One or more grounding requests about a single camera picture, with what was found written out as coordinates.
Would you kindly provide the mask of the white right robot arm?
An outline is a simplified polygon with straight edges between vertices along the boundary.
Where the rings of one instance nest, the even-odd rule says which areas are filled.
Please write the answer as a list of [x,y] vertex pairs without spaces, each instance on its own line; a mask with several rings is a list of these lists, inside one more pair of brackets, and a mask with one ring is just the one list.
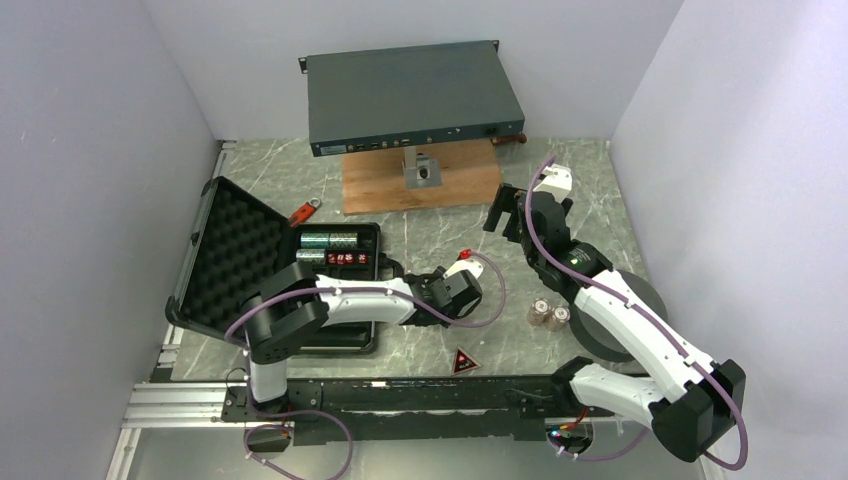
[[646,371],[644,378],[612,372],[576,357],[551,376],[551,401],[574,415],[600,408],[650,429],[676,458],[705,456],[727,470],[747,462],[742,416],[746,374],[733,360],[716,362],[677,334],[592,245],[570,235],[568,198],[499,186],[485,230],[509,219],[504,237],[521,245],[528,266],[572,310],[606,330]]

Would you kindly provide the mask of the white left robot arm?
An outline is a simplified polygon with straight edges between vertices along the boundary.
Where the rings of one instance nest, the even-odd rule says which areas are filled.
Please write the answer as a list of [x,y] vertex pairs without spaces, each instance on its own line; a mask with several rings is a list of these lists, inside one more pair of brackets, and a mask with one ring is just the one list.
[[293,263],[246,295],[228,340],[243,333],[249,358],[248,407],[264,420],[287,406],[287,362],[322,328],[353,323],[448,327],[481,302],[481,261],[460,259],[429,274],[343,280]]

